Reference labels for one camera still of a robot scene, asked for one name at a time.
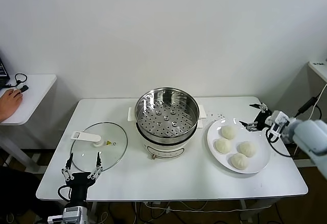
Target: lid handle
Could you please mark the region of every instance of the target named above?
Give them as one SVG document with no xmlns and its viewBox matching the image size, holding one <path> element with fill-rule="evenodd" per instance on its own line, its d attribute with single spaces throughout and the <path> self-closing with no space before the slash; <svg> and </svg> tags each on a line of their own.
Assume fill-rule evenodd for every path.
<svg viewBox="0 0 327 224">
<path fill-rule="evenodd" d="M 90 141 L 93 142 L 94 146 L 102 146 L 103 141 L 101 140 L 101 136 L 85 133 L 81 131 L 74 131 L 71 136 L 72 140 L 79 140 L 79 141 Z"/>
</svg>

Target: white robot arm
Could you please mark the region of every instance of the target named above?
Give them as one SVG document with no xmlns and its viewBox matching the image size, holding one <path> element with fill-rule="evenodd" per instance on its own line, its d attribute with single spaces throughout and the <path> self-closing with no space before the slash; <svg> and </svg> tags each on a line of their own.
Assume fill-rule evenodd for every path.
<svg viewBox="0 0 327 224">
<path fill-rule="evenodd" d="M 264 104 L 257 105 L 257 108 L 260 108 L 261 111 L 254 123 L 247 124 L 242 122 L 245 128 L 249 131 L 255 131 L 256 128 L 262 130 L 264 127 L 270 127 L 266 131 L 266 137 L 275 151 L 276 149 L 273 147 L 272 143 L 278 141 L 279 138 L 284 142 L 294 142 L 311 158 L 322 175 L 327 179 L 326 123 L 322 120 L 302 121 L 296 118 L 289 118 L 281 111 L 274 111 L 271 113 L 268 112 L 269 110 Z"/>
</svg>

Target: white plate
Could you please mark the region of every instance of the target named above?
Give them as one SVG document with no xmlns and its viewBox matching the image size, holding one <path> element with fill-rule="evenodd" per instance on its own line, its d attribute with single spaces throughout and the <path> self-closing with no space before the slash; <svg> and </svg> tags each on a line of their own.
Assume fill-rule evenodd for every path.
<svg viewBox="0 0 327 224">
<path fill-rule="evenodd" d="M 223 138 L 221 135 L 223 126 L 235 126 L 237 128 L 236 137 L 231 140 L 232 149 L 228 154 L 218 152 L 215 147 L 216 140 Z M 249 166 L 245 170 L 240 170 L 232 165 L 230 158 L 233 154 L 239 153 L 238 146 L 244 141 L 251 141 L 256 145 L 256 154 L 252 158 L 248 158 Z M 207 143 L 211 153 L 222 165 L 239 173 L 257 173 L 268 165 L 270 159 L 271 151 L 264 134 L 247 131 L 237 119 L 221 119 L 214 122 L 208 130 Z"/>
</svg>

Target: white wall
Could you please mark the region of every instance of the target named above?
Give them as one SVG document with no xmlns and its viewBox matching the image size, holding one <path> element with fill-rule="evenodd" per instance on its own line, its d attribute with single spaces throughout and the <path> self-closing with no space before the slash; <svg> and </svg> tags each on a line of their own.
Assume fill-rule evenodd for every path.
<svg viewBox="0 0 327 224">
<path fill-rule="evenodd" d="M 303 67 L 327 56 L 327 0 L 0 0 L 0 50 L 12 71 L 57 74 L 27 124 L 55 147 L 81 98 L 173 86 L 274 108 L 300 83 L 305 101 Z"/>
</svg>

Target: metal rim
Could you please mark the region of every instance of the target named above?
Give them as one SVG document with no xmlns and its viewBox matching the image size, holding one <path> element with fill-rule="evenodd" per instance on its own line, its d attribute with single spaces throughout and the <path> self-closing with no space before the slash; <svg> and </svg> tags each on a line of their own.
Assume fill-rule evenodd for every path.
<svg viewBox="0 0 327 224">
<path fill-rule="evenodd" d="M 113 122 L 100 122 L 100 123 L 95 123 L 95 124 L 92 124 L 91 126 L 87 127 L 87 128 L 86 128 L 84 131 L 82 131 L 82 132 L 85 132 L 88 128 L 91 128 L 92 126 L 99 125 L 99 124 L 101 124 L 101 123 L 110 123 L 110 124 L 112 124 L 112 125 L 115 125 L 115 126 L 120 127 L 120 128 L 124 131 L 125 136 L 126 136 L 126 147 L 125 147 L 125 150 L 124 150 L 123 154 L 121 155 L 121 157 L 120 157 L 120 158 L 119 158 L 119 159 L 118 159 L 118 160 L 117 160 L 117 161 L 116 161 L 112 166 L 110 166 L 109 168 L 104 169 L 103 172 L 105 172 L 106 170 L 113 168 L 113 167 L 114 167 L 114 166 L 115 166 L 115 165 L 116 165 L 116 164 L 117 164 L 117 163 L 122 159 L 122 157 L 124 156 L 124 154 L 125 154 L 125 152 L 126 152 L 126 149 L 127 149 L 127 145 L 128 145 L 128 137 L 127 137 L 127 134 L 126 134 L 126 131 L 124 130 L 124 128 L 121 127 L 120 125 L 116 124 L 116 123 L 113 123 Z M 70 154 L 72 154 L 72 150 L 73 150 L 73 146 L 74 146 L 75 142 L 76 142 L 76 140 L 74 140 L 73 143 L 72 143 Z M 82 171 L 82 172 L 87 172 L 87 171 L 83 171 L 83 170 L 81 170 L 79 167 L 76 166 L 76 164 L 74 163 L 74 158 L 73 158 L 73 160 L 72 160 L 72 163 L 73 163 L 73 165 L 74 165 L 78 170 L 80 170 L 80 171 Z"/>
<path fill-rule="evenodd" d="M 138 114 L 137 114 L 137 105 L 141 102 L 142 99 L 144 99 L 144 96 L 145 96 L 146 94 L 148 94 L 148 93 L 151 93 L 151 92 L 158 92 L 158 91 L 164 91 L 164 90 L 172 90 L 172 91 L 180 92 L 180 93 L 186 95 L 187 97 L 189 97 L 190 100 L 192 100 L 192 101 L 194 102 L 194 104 L 196 104 L 196 108 L 197 108 L 198 116 L 200 115 L 199 106 L 198 106 L 197 102 L 195 101 L 195 99 L 194 99 L 190 94 L 188 94 L 187 92 L 185 92 L 185 91 L 183 91 L 183 90 L 179 90 L 179 89 L 172 88 L 172 87 L 161 87 L 161 88 L 156 88 L 156 89 L 149 90 L 148 92 L 144 93 L 144 94 L 143 94 L 143 95 L 142 95 L 142 96 L 137 100 L 136 105 L 135 105 L 135 109 L 134 109 L 134 115 L 135 115 L 135 118 L 136 118 L 136 121 L 137 121 L 137 122 L 141 122 L 141 121 L 139 121 L 139 119 L 138 119 Z M 196 123 L 195 123 L 191 128 L 189 128 L 188 131 L 195 130 L 196 126 L 197 126 L 197 121 L 196 121 Z M 160 136 L 160 135 L 157 135 L 157 134 L 151 134 L 151 133 L 149 133 L 149 134 L 152 135 L 152 136 L 155 136 L 155 137 L 158 137 L 158 138 L 164 138 L 164 139 L 178 138 L 178 137 L 181 137 L 181 136 L 184 136 L 184 135 L 185 135 L 185 133 L 184 133 L 184 134 L 172 135 L 172 136 L 169 136 L 169 137 L 168 137 L 168 136 L 165 136 L 165 135 Z"/>
</svg>

